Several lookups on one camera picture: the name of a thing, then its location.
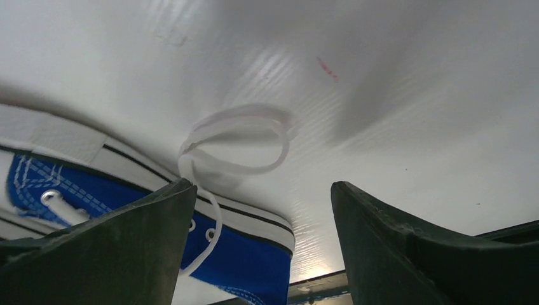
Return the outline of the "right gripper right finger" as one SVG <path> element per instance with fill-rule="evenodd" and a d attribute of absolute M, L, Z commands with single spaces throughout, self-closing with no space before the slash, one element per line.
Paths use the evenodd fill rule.
<path fill-rule="evenodd" d="M 469 236 L 331 186 L 354 304 L 537 304 L 538 222 Z"/>

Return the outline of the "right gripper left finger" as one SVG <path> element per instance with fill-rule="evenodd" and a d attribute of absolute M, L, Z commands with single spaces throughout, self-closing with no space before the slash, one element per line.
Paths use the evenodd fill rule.
<path fill-rule="evenodd" d="M 42 238 L 1 242 L 2 304 L 170 304 L 196 201 L 179 179 Z"/>

